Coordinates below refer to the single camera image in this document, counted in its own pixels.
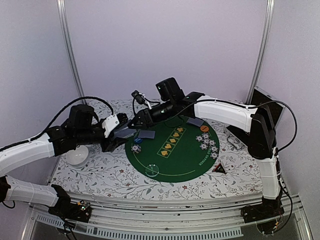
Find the deck of playing cards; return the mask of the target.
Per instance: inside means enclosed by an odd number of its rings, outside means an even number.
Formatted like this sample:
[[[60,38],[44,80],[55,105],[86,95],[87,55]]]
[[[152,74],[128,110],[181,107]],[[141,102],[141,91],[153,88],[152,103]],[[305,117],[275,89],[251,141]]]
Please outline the deck of playing cards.
[[[123,129],[118,129],[117,131],[114,132],[114,136],[118,138],[129,138],[132,137],[135,133],[137,132],[136,129],[131,129],[131,128],[123,128]]]

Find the blue checkered playing card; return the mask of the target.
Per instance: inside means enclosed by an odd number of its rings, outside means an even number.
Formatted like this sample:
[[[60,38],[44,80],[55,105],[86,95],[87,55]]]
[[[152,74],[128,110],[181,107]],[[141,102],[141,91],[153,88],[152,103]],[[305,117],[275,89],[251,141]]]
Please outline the blue checkered playing card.
[[[154,139],[156,132],[154,130],[140,130],[138,137],[141,139]]]
[[[189,117],[188,120],[186,121],[188,124],[190,125],[194,125],[194,126],[197,126],[197,127],[201,127],[204,123],[204,121],[200,118],[192,118],[192,117]]]

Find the blue small blind button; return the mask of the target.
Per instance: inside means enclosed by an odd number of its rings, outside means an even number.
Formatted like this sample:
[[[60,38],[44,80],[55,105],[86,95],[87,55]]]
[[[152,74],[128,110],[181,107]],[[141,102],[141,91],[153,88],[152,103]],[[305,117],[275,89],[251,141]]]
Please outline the blue small blind button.
[[[133,142],[134,142],[135,144],[140,144],[140,143],[143,142],[143,139],[140,138],[140,137],[134,137],[134,138],[133,138]]]

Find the stack of poker chips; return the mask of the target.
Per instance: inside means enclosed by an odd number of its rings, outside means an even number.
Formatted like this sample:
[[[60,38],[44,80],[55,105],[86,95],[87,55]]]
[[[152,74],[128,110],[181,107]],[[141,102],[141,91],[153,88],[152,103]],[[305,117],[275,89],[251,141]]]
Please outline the stack of poker chips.
[[[142,148],[140,145],[134,144],[131,146],[131,151],[133,153],[139,154],[142,151]]]

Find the clear round dealer button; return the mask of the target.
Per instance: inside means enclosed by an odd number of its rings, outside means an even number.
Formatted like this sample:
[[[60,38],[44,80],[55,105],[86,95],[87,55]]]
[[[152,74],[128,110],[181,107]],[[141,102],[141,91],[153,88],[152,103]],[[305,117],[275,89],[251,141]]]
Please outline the clear round dealer button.
[[[156,177],[160,172],[159,167],[156,164],[149,164],[145,167],[145,174],[148,177]]]

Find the orange big blind button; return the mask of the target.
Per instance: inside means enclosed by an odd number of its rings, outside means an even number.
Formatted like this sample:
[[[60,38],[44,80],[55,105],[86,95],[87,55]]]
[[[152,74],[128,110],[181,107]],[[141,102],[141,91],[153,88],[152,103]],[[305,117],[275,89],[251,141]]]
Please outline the orange big blind button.
[[[200,127],[200,130],[204,133],[207,133],[210,130],[210,128],[207,125],[202,125]]]

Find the black red triangular card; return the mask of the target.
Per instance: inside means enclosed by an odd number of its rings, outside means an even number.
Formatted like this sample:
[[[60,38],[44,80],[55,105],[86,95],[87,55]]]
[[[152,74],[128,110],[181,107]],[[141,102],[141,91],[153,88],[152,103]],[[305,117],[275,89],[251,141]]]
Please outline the black red triangular card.
[[[214,167],[214,169],[212,170],[212,172],[216,172],[216,173],[222,173],[222,174],[226,174],[226,170],[223,167],[222,163],[219,163],[217,166]]]

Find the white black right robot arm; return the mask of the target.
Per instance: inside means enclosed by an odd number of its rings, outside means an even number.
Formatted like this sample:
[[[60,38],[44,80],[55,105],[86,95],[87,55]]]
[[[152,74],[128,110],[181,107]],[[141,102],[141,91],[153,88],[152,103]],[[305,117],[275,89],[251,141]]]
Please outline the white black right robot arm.
[[[156,84],[162,103],[151,106],[142,93],[132,92],[133,101],[146,108],[134,113],[128,127],[141,129],[167,122],[174,117],[209,119],[234,126],[249,134],[248,152],[256,160],[262,180],[262,203],[241,209],[244,217],[260,214],[269,218],[283,212],[281,198],[285,190],[280,182],[281,168],[276,141],[276,128],[269,103],[245,105],[210,97],[201,92],[185,95],[175,78]]]

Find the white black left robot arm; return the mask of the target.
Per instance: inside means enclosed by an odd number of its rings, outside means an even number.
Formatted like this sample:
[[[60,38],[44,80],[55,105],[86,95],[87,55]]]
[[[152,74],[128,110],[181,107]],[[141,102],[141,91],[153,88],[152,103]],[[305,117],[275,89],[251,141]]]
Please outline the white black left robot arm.
[[[47,127],[31,138],[12,143],[0,149],[0,202],[21,201],[45,205],[51,214],[74,217],[88,214],[90,205],[86,201],[72,203],[70,196],[59,185],[44,186],[30,182],[18,183],[8,176],[14,169],[40,159],[58,157],[77,147],[98,144],[103,152],[113,152],[127,142],[116,137],[114,131],[128,122],[125,113],[111,113],[99,119],[93,107],[76,104],[76,98],[65,105],[58,113],[70,108],[69,117],[60,126]]]

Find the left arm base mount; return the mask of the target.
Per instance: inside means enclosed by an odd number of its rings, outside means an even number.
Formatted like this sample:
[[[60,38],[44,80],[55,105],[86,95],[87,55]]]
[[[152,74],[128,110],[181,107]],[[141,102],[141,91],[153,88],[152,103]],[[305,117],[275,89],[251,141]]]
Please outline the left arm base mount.
[[[92,208],[87,201],[81,200],[72,203],[70,198],[60,197],[54,206],[48,208],[48,213],[55,215],[62,220],[74,220],[88,223],[91,217]]]

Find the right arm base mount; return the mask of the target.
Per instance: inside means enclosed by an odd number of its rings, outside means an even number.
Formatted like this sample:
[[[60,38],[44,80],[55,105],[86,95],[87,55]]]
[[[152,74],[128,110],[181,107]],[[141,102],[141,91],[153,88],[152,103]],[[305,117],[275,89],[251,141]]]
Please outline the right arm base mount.
[[[257,229],[264,235],[275,233],[279,225],[279,221],[275,220],[275,217],[281,217],[284,212],[281,200],[267,199],[264,197],[262,197],[262,203],[246,205],[240,209],[240,214],[245,223],[273,218],[273,220],[257,224]]]

